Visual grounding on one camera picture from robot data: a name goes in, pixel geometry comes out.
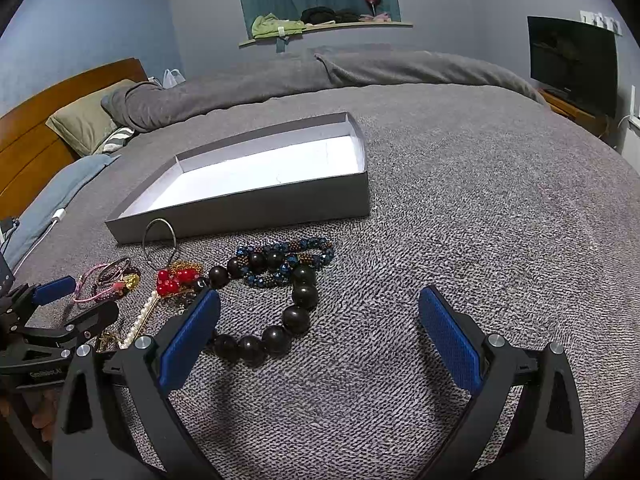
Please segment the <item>left hand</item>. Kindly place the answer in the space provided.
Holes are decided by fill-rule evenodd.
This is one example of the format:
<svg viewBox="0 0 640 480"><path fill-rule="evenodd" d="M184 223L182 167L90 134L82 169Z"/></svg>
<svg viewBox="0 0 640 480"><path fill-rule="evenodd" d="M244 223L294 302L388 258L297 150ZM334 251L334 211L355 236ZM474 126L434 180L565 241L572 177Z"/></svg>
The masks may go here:
<svg viewBox="0 0 640 480"><path fill-rule="evenodd" d="M39 404L32 414L32 426L40 431L43 442L53 441L57 412L58 392L55 389L43 391Z"/></svg>

